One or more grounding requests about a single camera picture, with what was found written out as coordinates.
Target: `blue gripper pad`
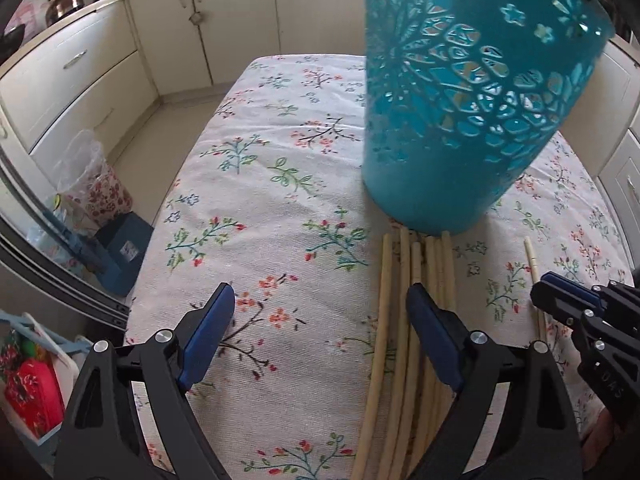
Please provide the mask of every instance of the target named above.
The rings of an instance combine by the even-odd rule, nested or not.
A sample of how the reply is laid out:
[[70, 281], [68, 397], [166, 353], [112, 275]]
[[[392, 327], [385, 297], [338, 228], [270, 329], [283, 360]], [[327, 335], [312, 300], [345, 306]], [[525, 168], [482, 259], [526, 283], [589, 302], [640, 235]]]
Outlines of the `blue gripper pad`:
[[[460, 350], [451, 334], [437, 316], [438, 308], [421, 285], [412, 285], [406, 295], [406, 311], [414, 327], [420, 346], [431, 360], [439, 380], [459, 392], [465, 384], [460, 373]], [[441, 311], [441, 315], [455, 317], [460, 325], [460, 335], [468, 333], [462, 322], [452, 312]]]
[[[184, 391], [190, 390], [195, 383], [203, 380], [220, 340], [225, 335], [226, 327], [231, 322], [235, 307], [236, 295], [233, 288], [226, 283], [220, 285], [204, 306], [204, 310], [209, 311], [184, 347], [182, 373], [178, 378], [178, 384]], [[196, 313], [197, 311], [193, 311], [187, 316]]]
[[588, 288], [578, 285], [577, 283], [572, 282], [571, 280], [568, 280], [567, 278], [560, 276], [559, 274], [556, 274], [554, 272], [546, 272], [545, 274], [542, 275], [542, 277], [540, 278], [540, 281], [558, 286], [559, 288], [562, 288], [562, 290], [564, 290], [565, 292], [568, 292], [569, 294], [573, 294], [577, 298], [580, 298], [581, 300], [592, 304], [593, 310], [596, 312], [596, 314], [598, 314], [599, 316], [602, 315], [602, 306], [600, 304], [600, 297], [592, 290], [589, 290]]

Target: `floral tablecloth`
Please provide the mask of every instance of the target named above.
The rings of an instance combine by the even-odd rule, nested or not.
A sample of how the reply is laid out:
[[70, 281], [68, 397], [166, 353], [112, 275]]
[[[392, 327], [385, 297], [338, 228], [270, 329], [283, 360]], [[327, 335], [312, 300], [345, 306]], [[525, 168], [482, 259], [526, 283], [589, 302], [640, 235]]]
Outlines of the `floral tablecloth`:
[[[397, 231], [360, 178], [364, 102], [361, 57], [253, 62], [188, 156], [146, 253], [128, 342], [175, 326], [219, 282], [236, 291], [233, 323], [188, 393], [235, 480], [350, 474], [376, 336], [380, 241]], [[538, 336], [526, 235], [541, 271], [586, 285], [630, 279], [602, 197], [556, 134], [478, 225], [454, 237], [459, 315], [500, 343]], [[601, 405], [577, 376], [568, 336], [548, 327], [584, 431]], [[395, 346], [366, 478], [382, 450]], [[140, 388], [136, 399], [151, 455], [170, 468]]]

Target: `beige floor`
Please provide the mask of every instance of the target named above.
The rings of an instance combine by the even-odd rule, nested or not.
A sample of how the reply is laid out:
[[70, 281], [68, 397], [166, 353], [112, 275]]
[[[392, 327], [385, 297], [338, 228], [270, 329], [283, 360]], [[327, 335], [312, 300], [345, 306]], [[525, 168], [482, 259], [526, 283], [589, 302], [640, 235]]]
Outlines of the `beige floor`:
[[175, 176], [222, 96], [162, 105], [114, 164], [133, 197], [133, 211], [150, 224]]

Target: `bundle of chopsticks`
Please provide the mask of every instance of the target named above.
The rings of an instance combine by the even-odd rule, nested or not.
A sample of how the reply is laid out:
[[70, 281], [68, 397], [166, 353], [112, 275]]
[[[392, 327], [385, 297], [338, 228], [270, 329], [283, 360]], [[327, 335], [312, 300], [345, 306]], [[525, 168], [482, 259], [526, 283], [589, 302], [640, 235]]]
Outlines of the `bundle of chopsticks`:
[[[456, 311], [453, 248], [449, 232], [440, 238], [418, 235], [420, 241], [411, 240], [407, 228], [400, 228], [400, 280], [399, 319], [396, 336], [396, 364], [391, 392], [391, 404], [386, 427], [385, 444], [376, 480], [401, 480], [402, 473], [413, 471], [427, 448], [436, 437], [453, 402], [451, 389], [436, 378], [428, 358], [420, 366], [420, 341], [410, 326], [405, 303], [409, 286], [423, 283], [440, 308]], [[525, 248], [532, 270], [533, 281], [538, 281], [538, 267], [529, 238]], [[385, 372], [386, 344], [392, 297], [392, 235], [385, 234], [382, 242], [382, 271], [378, 305], [378, 333], [374, 348], [369, 393], [360, 431], [358, 450], [350, 480], [363, 480], [369, 450], [378, 417]], [[546, 333], [543, 312], [538, 313], [540, 339]], [[422, 397], [416, 403], [418, 386], [422, 382]], [[410, 440], [414, 435], [413, 445]]]

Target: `metal screw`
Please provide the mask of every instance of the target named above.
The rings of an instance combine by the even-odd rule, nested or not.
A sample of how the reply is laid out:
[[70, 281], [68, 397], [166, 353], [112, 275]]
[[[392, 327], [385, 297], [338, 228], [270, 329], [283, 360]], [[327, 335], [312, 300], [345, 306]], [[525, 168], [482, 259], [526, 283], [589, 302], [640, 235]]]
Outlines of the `metal screw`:
[[546, 354], [549, 350], [549, 347], [542, 341], [536, 341], [533, 343], [533, 349], [539, 354]]
[[488, 341], [488, 337], [484, 332], [472, 332], [471, 341], [473, 341], [477, 345], [483, 345]]
[[156, 341], [159, 343], [167, 343], [171, 341], [171, 338], [174, 336], [174, 333], [171, 330], [161, 330], [156, 334]]
[[94, 350], [98, 352], [98, 354], [104, 352], [107, 348], [109, 348], [109, 342], [104, 340], [98, 341], [94, 345]]

